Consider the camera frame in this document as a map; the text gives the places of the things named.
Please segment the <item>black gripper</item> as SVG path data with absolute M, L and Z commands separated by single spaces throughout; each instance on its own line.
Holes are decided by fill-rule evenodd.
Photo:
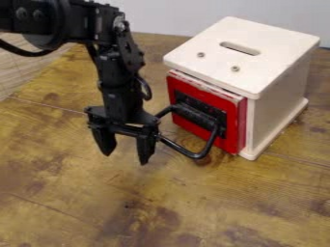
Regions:
M 101 153 L 108 156 L 116 148 L 114 135 L 136 138 L 140 165 L 154 153 L 158 118 L 142 109 L 152 92 L 138 71 L 144 66 L 142 52 L 121 52 L 113 47 L 88 48 L 97 72 L 97 89 L 102 104 L 85 108 L 92 137 Z

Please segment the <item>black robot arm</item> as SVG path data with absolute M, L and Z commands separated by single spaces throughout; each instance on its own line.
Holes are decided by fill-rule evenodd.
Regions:
M 0 32 L 21 34 L 38 48 L 26 51 L 0 40 L 0 48 L 39 57 L 69 42 L 88 50 L 97 71 L 102 104 L 85 108 L 92 137 L 102 154 L 116 148 L 117 134 L 136 140 L 138 162 L 154 153 L 158 119 L 142 109 L 152 92 L 138 70 L 144 53 L 133 42 L 125 14 L 88 0 L 0 0 Z

